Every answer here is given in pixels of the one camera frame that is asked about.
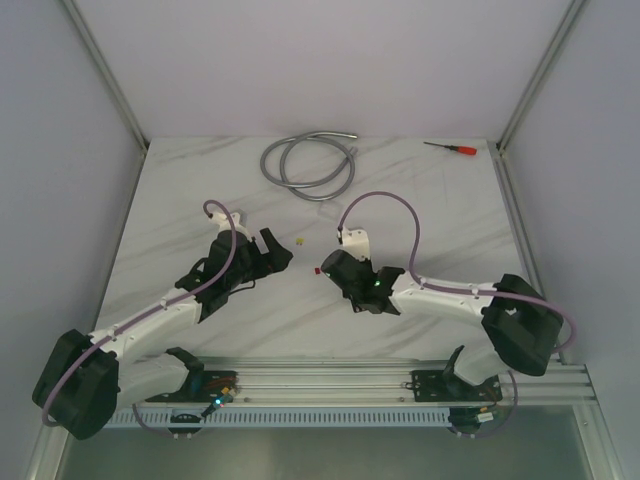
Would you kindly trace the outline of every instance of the cable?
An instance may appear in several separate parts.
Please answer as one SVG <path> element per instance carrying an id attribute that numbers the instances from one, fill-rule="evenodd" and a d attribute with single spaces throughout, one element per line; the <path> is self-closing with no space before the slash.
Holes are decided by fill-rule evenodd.
<path id="1" fill-rule="evenodd" d="M 518 383 L 516 382 L 516 377 L 513 375 L 513 372 L 511 370 L 508 370 L 507 373 L 511 377 L 511 384 L 513 385 L 513 407 L 509 411 L 509 415 L 507 416 L 507 418 L 504 419 L 504 422 L 502 422 L 496 428 L 494 428 L 493 430 L 487 433 L 471 433 L 471 434 L 462 433 L 453 425 L 449 427 L 448 430 L 452 433 L 455 433 L 459 437 L 463 437 L 463 438 L 487 438 L 487 437 L 492 437 L 493 435 L 496 435 L 498 432 L 504 430 L 504 428 L 511 422 L 511 420 L 513 420 L 513 417 L 515 416 L 515 413 L 516 413 L 516 408 L 518 408 L 518 401 L 519 401 Z"/>
<path id="2" fill-rule="evenodd" d="M 420 245 L 420 220 L 418 219 L 418 214 L 416 213 L 415 209 L 411 206 L 411 204 L 409 202 L 407 202 L 404 198 L 396 195 L 395 193 L 383 192 L 383 191 L 374 191 L 374 192 L 369 192 L 369 193 L 365 193 L 363 195 L 360 195 L 353 202 L 351 202 L 351 204 L 347 207 L 345 212 L 342 214 L 342 218 L 340 219 L 340 223 L 338 224 L 338 232 L 342 232 L 342 229 L 343 229 L 343 226 L 344 226 L 344 222 L 347 219 L 347 216 L 349 215 L 349 213 L 351 212 L 353 207 L 355 207 L 359 202 L 361 202 L 365 198 L 376 196 L 376 195 L 383 196 L 383 197 L 391 197 L 394 200 L 399 201 L 405 207 L 407 207 L 407 209 L 409 210 L 409 212 L 411 212 L 411 215 L 413 216 L 413 221 L 415 222 L 415 225 L 416 225 L 416 236 L 415 236 L 415 240 L 413 241 L 413 248 L 411 249 L 411 256 L 409 257 L 409 273 L 411 274 L 411 278 L 413 278 L 418 285 L 420 285 L 422 287 L 425 287 L 425 288 L 429 288 L 431 290 L 435 290 L 437 292 L 453 293 L 453 294 L 456 294 L 456 295 L 471 295 L 471 296 L 508 298 L 510 300 L 518 300 L 518 301 L 521 301 L 521 302 L 528 302 L 528 303 L 532 303 L 534 305 L 539 305 L 541 307 L 547 308 L 547 309 L 557 313 L 558 315 L 562 316 L 564 318 L 564 320 L 569 324 L 569 327 L 570 327 L 569 338 L 567 338 L 567 340 L 562 345 L 559 345 L 558 347 L 553 349 L 553 353 L 560 352 L 560 351 L 570 347 L 573 344 L 573 342 L 576 339 L 576 332 L 577 332 L 576 322 L 573 320 L 573 318 L 571 318 L 560 307 L 557 307 L 557 306 L 547 302 L 546 300 L 542 300 L 540 298 L 535 298 L 535 297 L 529 297 L 527 295 L 520 295 L 520 294 L 517 294 L 517 293 L 497 292 L 497 291 L 493 291 L 493 290 L 478 290 L 478 291 L 474 292 L 472 290 L 467 290 L 465 288 L 443 287 L 443 286 L 440 286 L 440 285 L 434 285 L 432 283 L 427 282 L 424 279 L 421 279 L 418 276 L 418 274 L 415 272 L 416 254 L 418 253 L 418 246 Z"/>
<path id="3" fill-rule="evenodd" d="M 260 157 L 260 170 L 262 170 L 262 174 L 271 183 L 274 183 L 280 187 L 288 188 L 291 193 L 293 193 L 297 197 L 302 198 L 303 200 L 308 200 L 310 202 L 322 202 L 324 200 L 330 200 L 332 198 L 336 198 L 338 195 L 342 194 L 347 188 L 349 188 L 349 185 L 351 185 L 351 182 L 353 182 L 353 177 L 355 176 L 355 173 L 356 173 L 356 163 L 353 156 L 356 154 L 357 149 L 356 148 L 347 149 L 347 147 L 345 147 L 341 143 L 326 137 L 358 138 L 358 136 L 354 133 L 317 131 L 317 132 L 303 133 L 302 135 L 298 135 L 295 137 L 289 137 L 289 138 L 284 138 L 282 140 L 278 140 L 277 142 L 269 145 L 267 149 L 263 152 L 262 157 Z M 323 177 L 319 180 L 316 180 L 313 182 L 301 182 L 301 183 L 291 182 L 287 178 L 287 174 L 285 172 L 287 156 L 289 155 L 289 152 L 291 152 L 291 149 L 293 147 L 298 145 L 300 142 L 304 142 L 306 140 L 313 141 L 313 142 L 326 143 L 327 145 L 332 145 L 336 147 L 338 150 L 341 150 L 342 153 L 345 154 L 345 159 L 342 161 L 342 163 L 340 163 L 340 165 L 338 165 L 338 167 L 332 173 L 330 173 L 326 177 Z M 284 152 L 282 152 L 282 155 L 280 156 L 280 178 L 276 178 L 267 171 L 267 157 L 275 148 L 278 148 L 280 145 L 284 145 L 285 143 L 288 143 L 289 145 L 287 145 L 287 148 L 285 148 Z M 306 193 L 302 193 L 299 191 L 299 189 L 319 187 L 320 185 L 325 185 L 329 183 L 331 180 L 336 178 L 340 174 L 340 172 L 342 172 L 342 170 L 345 169 L 346 166 L 349 166 L 349 176 L 347 177 L 347 180 L 344 182 L 344 184 L 334 192 L 328 193 L 326 195 L 308 195 Z"/>
<path id="4" fill-rule="evenodd" d="M 211 280 L 203 283 L 198 288 L 195 288 L 195 289 L 191 290 L 190 292 L 183 293 L 182 295 L 178 295 L 177 297 L 174 297 L 174 298 L 171 298 L 171 299 L 167 300 L 166 304 L 165 304 L 166 307 L 170 307 L 171 305 L 179 303 L 179 302 L 183 301 L 184 299 L 189 298 L 191 296 L 197 295 L 198 293 L 200 293 L 204 289 L 209 288 L 211 285 L 213 285 L 215 282 L 217 282 L 218 279 L 220 279 L 220 277 L 222 277 L 222 275 L 224 275 L 224 273 L 227 271 L 227 269 L 231 265 L 231 262 L 233 261 L 233 257 L 235 256 L 235 253 L 236 253 L 236 244 L 237 244 L 236 226 L 233 223 L 233 217 L 231 216 L 231 213 L 229 212 L 229 210 L 227 210 L 227 208 L 222 203 L 218 202 L 217 200 L 207 200 L 202 205 L 202 208 L 204 210 L 204 213 L 209 218 L 211 218 L 213 216 L 213 214 L 209 211 L 209 206 L 210 205 L 215 205 L 218 208 L 220 208 L 220 210 L 222 210 L 222 212 L 226 215 L 227 220 L 229 221 L 229 226 L 231 227 L 231 250 L 229 250 L 229 256 L 227 257 L 227 260 L 224 263 L 224 265 L 222 266 L 222 268 L 220 269 L 220 271 L 217 274 L 215 274 Z M 51 405 L 53 404 L 53 401 L 56 399 L 56 397 L 60 393 L 60 390 L 62 390 L 62 387 L 67 383 L 67 381 L 69 380 L 69 378 L 71 378 L 71 376 L 75 373 L 75 371 L 78 370 L 78 368 L 80 368 L 80 366 L 84 363 L 84 361 L 87 358 L 89 358 L 100 347 L 102 347 L 103 345 L 105 345 L 106 343 L 111 341 L 114 337 L 117 337 L 118 335 L 121 335 L 123 332 L 127 331 L 129 328 L 131 328 L 134 325 L 140 323 L 142 320 L 144 320 L 145 318 L 150 317 L 154 313 L 159 312 L 163 308 L 164 307 L 162 305 L 158 304 L 158 305 L 156 305 L 154 307 L 151 307 L 149 310 L 145 310 L 144 312 L 136 315 L 134 318 L 132 318 L 128 322 L 124 323 L 122 326 L 116 328 L 114 330 L 114 336 L 113 337 L 111 337 L 110 335 L 107 335 L 103 339 L 99 340 L 97 343 L 94 343 L 87 350 L 85 350 L 82 353 L 82 355 L 80 355 L 76 359 L 76 361 L 71 364 L 71 366 L 67 369 L 67 371 L 64 372 L 62 377 L 60 377 L 60 380 L 58 380 L 58 383 L 56 383 L 55 386 L 53 387 L 53 389 L 51 390 L 51 393 L 49 393 L 49 396 L 47 397 L 47 400 L 44 402 L 44 406 L 42 407 L 42 423 L 44 423 L 48 427 L 56 427 L 56 426 L 58 426 L 57 422 L 53 422 L 53 421 L 51 421 L 49 419 L 49 410 L 51 409 Z"/>
<path id="5" fill-rule="evenodd" d="M 256 288 L 256 281 L 255 280 L 253 280 L 253 283 L 249 287 L 236 288 L 232 292 L 229 292 L 229 296 L 233 295 L 234 293 L 244 292 L 245 290 L 252 290 L 254 288 Z"/>
<path id="6" fill-rule="evenodd" d="M 133 405 L 131 405 L 131 409 L 133 410 L 133 416 L 136 418 L 136 422 L 138 423 L 138 425 L 140 425 L 144 430 L 146 430 L 149 433 L 153 433 L 155 435 L 159 435 L 161 437 L 165 437 L 165 438 L 178 438 L 177 434 L 173 434 L 171 432 L 169 432 L 168 430 L 160 430 L 157 428 L 153 428 L 150 427 L 149 425 L 147 425 L 146 423 L 144 423 L 144 420 L 142 420 L 142 416 L 140 415 L 140 412 L 138 411 L 138 406 L 134 403 Z"/>

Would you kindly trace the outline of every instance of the metal frame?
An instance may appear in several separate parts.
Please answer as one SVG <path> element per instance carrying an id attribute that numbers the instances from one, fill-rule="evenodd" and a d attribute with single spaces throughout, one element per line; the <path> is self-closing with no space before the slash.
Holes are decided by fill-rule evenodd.
<path id="1" fill-rule="evenodd" d="M 67 12 L 69 16 L 69 20 L 75 27 L 78 35 L 80 35 L 81 40 L 83 41 L 89 56 L 93 60 L 94 65 L 96 66 L 98 73 L 102 77 L 102 80 L 107 88 L 107 91 L 110 93 L 111 98 L 122 118 L 122 122 L 127 126 L 136 143 L 140 146 L 143 154 L 146 154 L 147 149 L 149 147 L 148 140 L 144 137 L 142 133 L 142 128 L 136 119 L 127 98 L 122 93 L 122 89 L 118 84 L 115 76 L 111 72 L 109 65 L 107 64 L 104 55 L 100 51 L 96 40 L 93 38 L 93 34 L 89 27 L 87 26 L 87 22 L 82 16 L 82 12 L 76 5 L 74 0 L 59 0 L 60 4 L 63 6 L 64 10 Z"/>
<path id="2" fill-rule="evenodd" d="M 416 402 L 411 371 L 443 369 L 445 362 L 405 359 L 273 359 L 204 358 L 206 370 L 233 370 L 238 374 L 238 394 L 224 411 L 264 408 L 265 410 L 300 408 L 319 409 L 400 409 L 477 406 L 477 402 Z M 530 377 L 515 373 L 519 404 L 525 406 L 597 405 L 595 392 L 584 365 L 549 364 L 546 375 Z M 511 379 L 500 375 L 505 399 L 513 395 Z M 203 403 L 143 403 L 141 411 L 199 415 Z M 118 420 L 114 425 L 120 427 Z"/>
<path id="3" fill-rule="evenodd" d="M 497 146 L 490 145 L 489 148 L 523 268 L 529 276 L 531 284 L 539 292 L 543 293 L 544 290 L 531 251 L 531 243 L 527 235 L 525 221 L 518 203 L 517 187 L 510 173 L 507 152 L 499 153 Z M 564 364 L 572 363 L 570 354 L 563 352 L 560 354 L 560 358 Z M 594 480 L 623 480 L 625 477 L 622 473 L 620 460 L 613 446 L 611 435 L 606 427 L 599 404 L 596 402 L 594 405 L 588 405 L 584 402 L 575 402 L 573 404 L 573 414 Z"/>
<path id="4" fill-rule="evenodd" d="M 54 480 L 62 463 L 69 433 L 63 428 L 42 427 L 31 454 L 26 480 Z"/>
<path id="5" fill-rule="evenodd" d="M 245 407 L 228 404 L 207 417 L 197 428 L 349 428 L 349 427 L 450 427 L 449 409 L 416 407 Z M 152 428 L 193 428 L 193 423 L 171 423 L 172 415 L 191 414 L 199 418 L 199 409 L 150 407 L 140 409 L 142 421 Z M 130 408 L 113 416 L 105 428 L 137 428 Z"/>
<path id="6" fill-rule="evenodd" d="M 567 8 L 558 28 L 556 29 L 553 37 L 551 38 L 551 42 L 547 46 L 542 58 L 540 59 L 540 63 L 536 67 L 533 76 L 529 80 L 518 105 L 516 105 L 515 110 L 511 114 L 511 118 L 507 123 L 507 126 L 502 133 L 502 137 L 498 142 L 498 150 L 500 153 L 503 153 L 506 148 L 511 143 L 520 123 L 524 119 L 525 115 L 531 108 L 531 105 L 535 101 L 538 92 L 544 85 L 545 80 L 549 76 L 553 65 L 560 57 L 564 46 L 567 43 L 567 39 L 569 35 L 573 31 L 578 19 L 580 18 L 580 14 L 584 11 L 584 7 L 587 5 L 589 0 L 572 0 Z"/>

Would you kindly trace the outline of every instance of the red screwdriver handle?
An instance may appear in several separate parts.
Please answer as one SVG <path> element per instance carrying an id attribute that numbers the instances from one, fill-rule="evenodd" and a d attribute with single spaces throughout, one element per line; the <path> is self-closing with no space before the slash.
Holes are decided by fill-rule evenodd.
<path id="1" fill-rule="evenodd" d="M 462 153 L 463 155 L 473 156 L 478 153 L 478 150 L 473 147 L 456 147 L 456 150 L 458 151 L 458 153 Z"/>

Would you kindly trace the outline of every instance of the glass panel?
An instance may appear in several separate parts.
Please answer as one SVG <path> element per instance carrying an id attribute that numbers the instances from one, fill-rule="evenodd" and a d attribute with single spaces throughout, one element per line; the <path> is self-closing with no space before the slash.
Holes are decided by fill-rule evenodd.
<path id="1" fill-rule="evenodd" d="M 190 441 L 104 430 L 71 441 L 61 479 L 582 480 L 571 408 L 524 407 L 495 437 L 439 428 L 214 429 Z"/>

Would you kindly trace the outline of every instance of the white marble surface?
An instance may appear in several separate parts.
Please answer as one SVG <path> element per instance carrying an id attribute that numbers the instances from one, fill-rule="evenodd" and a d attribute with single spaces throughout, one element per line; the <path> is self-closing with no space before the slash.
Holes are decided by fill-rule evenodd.
<path id="1" fill-rule="evenodd" d="M 230 298 L 211 318 L 174 338 L 199 355 L 255 357 L 403 357 L 446 359 L 480 331 L 456 321 L 354 314 L 323 275 L 338 247 L 341 211 L 358 195 L 388 190 L 418 211 L 422 240 L 418 271 L 457 281 L 497 281 L 522 274 L 492 161 L 483 140 L 467 157 L 422 144 L 421 138 L 364 138 L 351 188 L 323 204 L 305 202 L 262 177 L 259 158 L 275 138 L 157 138 L 151 143 L 118 252 L 98 326 L 153 303 L 208 252 L 216 231 L 202 212 L 209 198 L 248 213 L 254 232 L 271 228 L 294 253 L 289 268 Z M 277 168 L 276 155 L 271 169 Z M 294 180 L 317 178 L 340 161 L 337 151 L 307 142 L 293 150 Z M 347 226 L 367 229 L 374 267 L 406 267 L 414 235 L 411 217 L 388 198 L 365 200 Z M 296 245 L 296 238 L 304 244 Z"/>

